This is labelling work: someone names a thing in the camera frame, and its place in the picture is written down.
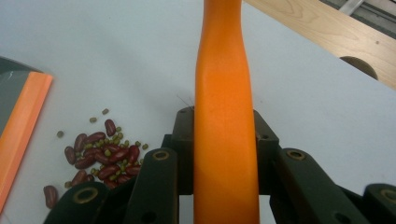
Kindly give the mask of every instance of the red bean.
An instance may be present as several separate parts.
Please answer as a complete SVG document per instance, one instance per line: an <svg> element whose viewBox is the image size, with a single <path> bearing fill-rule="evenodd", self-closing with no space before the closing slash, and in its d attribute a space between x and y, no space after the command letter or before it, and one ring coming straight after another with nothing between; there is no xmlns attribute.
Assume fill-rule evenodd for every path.
<svg viewBox="0 0 396 224"><path fill-rule="evenodd" d="M140 150L139 147L135 146L135 145L131 145L129 148L129 158L128 158L128 162L132 165L134 165L134 163L137 161L137 158L139 157L140 154Z"/></svg>
<svg viewBox="0 0 396 224"><path fill-rule="evenodd" d="M121 149L116 151L115 153L111 154L110 158L108 159L111 163L122 161L129 155L128 149Z"/></svg>
<svg viewBox="0 0 396 224"><path fill-rule="evenodd" d="M58 202L58 190L52 185L48 185L43 188L44 195L46 196L46 206L48 208L53 208Z"/></svg>
<svg viewBox="0 0 396 224"><path fill-rule="evenodd" d="M102 152L102 149L100 149L99 147L93 147L90 149L85 149L84 153L82 154L84 157L87 157L91 154L96 154L97 152Z"/></svg>
<svg viewBox="0 0 396 224"><path fill-rule="evenodd" d="M85 157L84 159L76 161L75 167L79 170L87 169L88 167L92 166L94 163L96 163L95 155L91 154Z"/></svg>
<svg viewBox="0 0 396 224"><path fill-rule="evenodd" d="M120 151L120 150L121 150L121 147L118 146L118 145L116 145L116 144L108 144L108 145L105 145L105 146L103 147L103 151L106 151L107 149L110 150L111 153L115 153L115 152L117 152L117 151Z"/></svg>
<svg viewBox="0 0 396 224"><path fill-rule="evenodd" d="M105 179L103 183L110 189L116 188L119 184L116 181Z"/></svg>
<svg viewBox="0 0 396 224"><path fill-rule="evenodd" d="M84 183L88 180L88 175L85 170L79 170L76 175L73 177L72 180L72 186L75 186L77 184Z"/></svg>
<svg viewBox="0 0 396 224"><path fill-rule="evenodd" d="M87 138L87 134L81 133L76 137L75 141L75 151L80 152L82 149L84 149L84 140Z"/></svg>
<svg viewBox="0 0 396 224"><path fill-rule="evenodd" d="M106 134L102 133L102 132L97 132L97 133L93 133L90 136L88 136L85 140L84 143L85 144L89 144L89 143L94 143L97 142L101 139L105 139L106 138Z"/></svg>
<svg viewBox="0 0 396 224"><path fill-rule="evenodd" d="M116 125L112 119L107 119L105 121L106 133L108 136L113 136L116 133Z"/></svg>
<svg viewBox="0 0 396 224"><path fill-rule="evenodd" d="M132 179L131 175L119 175L119 177L117 178L117 182L119 184L123 184L123 183L127 182L130 179Z"/></svg>
<svg viewBox="0 0 396 224"><path fill-rule="evenodd" d="M100 163L102 163L103 165L111 164L110 161L108 160L108 157L105 156L105 153L103 153L102 151L95 153L95 159Z"/></svg>
<svg viewBox="0 0 396 224"><path fill-rule="evenodd" d="M137 176L140 172L140 165L136 165L136 166L127 166L125 168L125 173L131 176Z"/></svg>
<svg viewBox="0 0 396 224"><path fill-rule="evenodd" d="M75 150L72 147L66 147L64 149L64 155L66 156L67 162L69 162L71 165L74 165L76 162Z"/></svg>
<svg viewBox="0 0 396 224"><path fill-rule="evenodd" d="M93 175L87 175L87 181L95 181L95 177Z"/></svg>
<svg viewBox="0 0 396 224"><path fill-rule="evenodd" d="M120 170L120 167L117 164L105 166L99 171L98 178L100 180L104 180L109 176L114 175L118 170Z"/></svg>

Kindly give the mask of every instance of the wooden board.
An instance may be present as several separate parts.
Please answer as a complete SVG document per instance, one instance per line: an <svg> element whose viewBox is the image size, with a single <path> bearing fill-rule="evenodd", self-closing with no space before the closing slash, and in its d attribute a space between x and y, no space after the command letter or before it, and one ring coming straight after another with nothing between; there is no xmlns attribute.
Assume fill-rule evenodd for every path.
<svg viewBox="0 0 396 224"><path fill-rule="evenodd" d="M396 40L317 0L246 0L337 57L370 64L396 90Z"/></svg>

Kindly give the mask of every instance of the scattered beans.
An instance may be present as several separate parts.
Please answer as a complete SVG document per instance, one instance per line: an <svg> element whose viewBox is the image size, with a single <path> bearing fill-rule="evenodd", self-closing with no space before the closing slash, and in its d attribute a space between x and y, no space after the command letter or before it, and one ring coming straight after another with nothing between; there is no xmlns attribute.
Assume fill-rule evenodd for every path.
<svg viewBox="0 0 396 224"><path fill-rule="evenodd" d="M109 112L106 108L102 111L105 115ZM90 118L90 123L97 121L97 118ZM66 147L64 155L67 162L74 165L78 171L73 177L72 181L66 181L64 187L69 189L87 181L95 181L95 177L99 178L110 189L116 188L119 184L125 183L133 176L138 175L140 165L137 159L140 154L140 147L147 149L148 144L141 145L136 141L134 145L130 146L130 141L121 140L124 134L121 132L121 127L116 127L112 119L105 121L106 133L97 132L87 135L81 133L76 137L74 147ZM63 131L57 133L59 138L64 136ZM91 167L96 162L99 162L100 169L91 168L90 173L87 174L85 169ZM48 208L53 207L58 195L56 188L53 186L44 187L46 196L46 205Z"/></svg>
<svg viewBox="0 0 396 224"><path fill-rule="evenodd" d="M107 119L105 121L105 128L108 136L113 136L116 133L116 125L112 119Z"/></svg>
<svg viewBox="0 0 396 224"><path fill-rule="evenodd" d="M88 175L85 170L79 170L76 175L73 177L72 180L72 187L74 187L77 184L84 183L88 180Z"/></svg>
<svg viewBox="0 0 396 224"><path fill-rule="evenodd" d="M97 152L102 152L102 149L100 149L99 147L93 147L93 148L90 148L89 150L85 150L83 153L82 153L82 156L84 156L84 157L87 157L87 156L89 156L89 155L91 155L91 154L96 154Z"/></svg>
<svg viewBox="0 0 396 224"><path fill-rule="evenodd" d="M43 191L46 197L46 206L48 208L53 208L58 202L58 190L52 185L47 185L43 188Z"/></svg>
<svg viewBox="0 0 396 224"><path fill-rule="evenodd" d="M75 167L79 170L87 169L88 167L92 166L94 163L96 163L95 155L91 154L88 155L87 157L84 157L81 160L76 161Z"/></svg>
<svg viewBox="0 0 396 224"><path fill-rule="evenodd" d="M64 182L64 187L65 187L66 189L70 189L70 188L72 187L72 182L71 182L71 181L66 181L66 182Z"/></svg>
<svg viewBox="0 0 396 224"><path fill-rule="evenodd" d="M140 165L130 165L125 168L125 173L131 176L137 176L140 172Z"/></svg>
<svg viewBox="0 0 396 224"><path fill-rule="evenodd" d="M97 121L97 118L90 118L90 123L95 123Z"/></svg>
<svg viewBox="0 0 396 224"><path fill-rule="evenodd" d="M74 165L76 163L76 153L72 147L66 147L64 149L64 155L66 156L69 164Z"/></svg>
<svg viewBox="0 0 396 224"><path fill-rule="evenodd" d="M119 175L119 177L117 178L117 182L119 184L123 184L125 182L127 182L128 180L130 180L132 178L131 175Z"/></svg>
<svg viewBox="0 0 396 224"><path fill-rule="evenodd" d="M104 150L110 150L110 152L114 153L120 151L121 147L117 146L116 144L108 144L104 147Z"/></svg>
<svg viewBox="0 0 396 224"><path fill-rule="evenodd" d="M87 181L95 181L95 177L93 175L87 175Z"/></svg>
<svg viewBox="0 0 396 224"><path fill-rule="evenodd" d="M56 136L59 138L62 138L64 136L64 132L63 131L59 131L56 133Z"/></svg>
<svg viewBox="0 0 396 224"><path fill-rule="evenodd" d="M128 150L129 150L128 162L130 164L134 164L137 161L137 158L139 157L140 154L139 147L136 145L132 145L128 148Z"/></svg>
<svg viewBox="0 0 396 224"><path fill-rule="evenodd" d="M119 184L116 181L105 179L103 183L110 189L116 188Z"/></svg>
<svg viewBox="0 0 396 224"><path fill-rule="evenodd" d="M110 161L108 160L108 157L105 155L104 152L96 152L95 153L95 159L102 163L103 165L109 165Z"/></svg>
<svg viewBox="0 0 396 224"><path fill-rule="evenodd" d="M128 149L118 150L117 152L113 153L108 160L111 163L123 161L123 159L127 158L129 154L130 153Z"/></svg>
<svg viewBox="0 0 396 224"><path fill-rule="evenodd" d="M75 141L75 151L76 152L80 152L84 149L84 141L87 138L87 134L85 133L81 133L76 137L76 141Z"/></svg>
<svg viewBox="0 0 396 224"><path fill-rule="evenodd" d="M111 175L114 175L118 170L120 170L120 167L117 164L105 166L99 171L98 178L100 180L104 180Z"/></svg>
<svg viewBox="0 0 396 224"><path fill-rule="evenodd" d="M109 112L109 110L106 108L106 109L104 109L104 110L102 110L102 114L103 115L106 115L106 114L108 114L108 112Z"/></svg>
<svg viewBox="0 0 396 224"><path fill-rule="evenodd" d="M102 133L102 132L97 132L97 133L93 133L90 136L88 136L85 140L84 143L85 144L92 144L96 141L99 141L101 139L105 139L106 138L106 134Z"/></svg>

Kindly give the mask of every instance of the orange object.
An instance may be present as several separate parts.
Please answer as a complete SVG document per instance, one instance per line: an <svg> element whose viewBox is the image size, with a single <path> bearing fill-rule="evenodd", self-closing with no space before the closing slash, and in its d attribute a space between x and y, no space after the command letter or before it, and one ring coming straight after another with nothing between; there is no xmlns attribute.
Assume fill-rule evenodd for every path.
<svg viewBox="0 0 396 224"><path fill-rule="evenodd" d="M0 213L20 166L52 76L31 72L0 137Z"/></svg>
<svg viewBox="0 0 396 224"><path fill-rule="evenodd" d="M260 223L241 0L205 0L196 65L194 223Z"/></svg>

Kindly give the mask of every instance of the white table surface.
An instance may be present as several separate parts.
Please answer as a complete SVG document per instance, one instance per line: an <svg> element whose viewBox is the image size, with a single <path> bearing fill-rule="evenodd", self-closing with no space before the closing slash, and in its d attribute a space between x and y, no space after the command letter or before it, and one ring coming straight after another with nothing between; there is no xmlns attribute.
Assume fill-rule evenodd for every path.
<svg viewBox="0 0 396 224"><path fill-rule="evenodd" d="M0 55L54 76L0 223L43 222L42 188L62 194L76 171L65 146L107 118L131 140L160 146L183 101L193 105L202 9L201 0L0 0ZM359 194L396 185L396 92L254 7L242 13L254 107L280 145L310 153ZM180 223L192 223L191 197L180 201ZM274 223L268 197L261 211Z"/></svg>

